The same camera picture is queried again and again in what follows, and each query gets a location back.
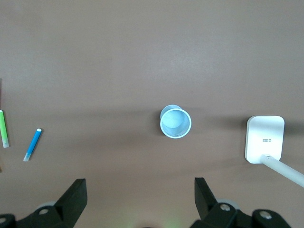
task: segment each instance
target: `blue cup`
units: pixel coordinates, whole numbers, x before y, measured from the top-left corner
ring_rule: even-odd
[[[191,128],[191,118],[181,107],[171,104],[161,112],[161,130],[173,139],[184,137]]]

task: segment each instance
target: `white pole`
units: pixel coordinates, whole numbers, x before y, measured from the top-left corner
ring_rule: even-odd
[[[287,177],[291,181],[297,183],[298,185],[304,188],[304,175],[297,170],[285,165],[284,163],[278,161],[277,159],[273,158],[270,155],[262,155],[260,158],[261,162],[268,166],[269,168],[277,171],[278,173],[282,174],[283,176]]]

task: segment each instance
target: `white lamp base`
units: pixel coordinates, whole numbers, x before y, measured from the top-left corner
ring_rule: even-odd
[[[280,160],[284,124],[280,116],[252,116],[247,122],[246,160],[252,164],[261,164],[262,155]]]

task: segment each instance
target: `green marker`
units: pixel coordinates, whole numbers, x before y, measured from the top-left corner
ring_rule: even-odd
[[[0,131],[1,131],[3,147],[4,148],[9,147],[8,134],[6,132],[4,113],[2,110],[0,110]]]

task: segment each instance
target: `silver bolt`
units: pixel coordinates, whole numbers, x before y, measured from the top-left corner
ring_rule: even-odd
[[[230,207],[227,204],[221,204],[220,208],[225,211],[230,211]]]
[[[0,218],[0,224],[6,222],[6,218]]]
[[[260,211],[260,216],[262,216],[265,219],[271,219],[272,218],[271,214],[269,214],[267,211],[264,211],[264,210]]]
[[[44,214],[46,214],[46,213],[48,213],[48,209],[42,209],[42,210],[39,212],[40,215],[44,215]]]

